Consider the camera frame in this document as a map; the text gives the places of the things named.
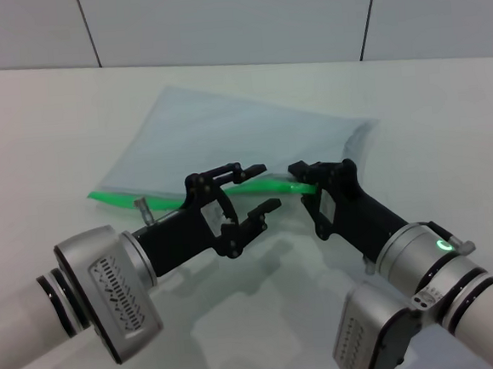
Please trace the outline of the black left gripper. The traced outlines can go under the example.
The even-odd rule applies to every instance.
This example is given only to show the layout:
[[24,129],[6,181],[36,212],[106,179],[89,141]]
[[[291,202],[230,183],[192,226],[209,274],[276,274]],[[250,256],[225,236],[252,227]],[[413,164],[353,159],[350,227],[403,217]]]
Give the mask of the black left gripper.
[[181,207],[134,233],[155,275],[161,277],[208,249],[222,257],[238,258],[251,241],[267,231],[265,215],[281,206],[280,199],[266,200],[240,223],[222,189],[227,183],[240,184],[266,171],[264,164],[244,169],[235,162],[189,175]]

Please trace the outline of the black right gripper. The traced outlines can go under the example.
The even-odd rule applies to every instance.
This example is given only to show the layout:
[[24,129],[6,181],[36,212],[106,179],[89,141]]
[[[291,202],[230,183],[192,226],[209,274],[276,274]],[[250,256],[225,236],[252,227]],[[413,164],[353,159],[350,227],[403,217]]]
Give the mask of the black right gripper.
[[408,225],[361,188],[357,166],[351,159],[313,164],[300,160],[290,164],[288,172],[299,182],[318,184],[318,191],[303,194],[301,203],[322,241],[338,234],[368,261],[376,262],[390,238]]

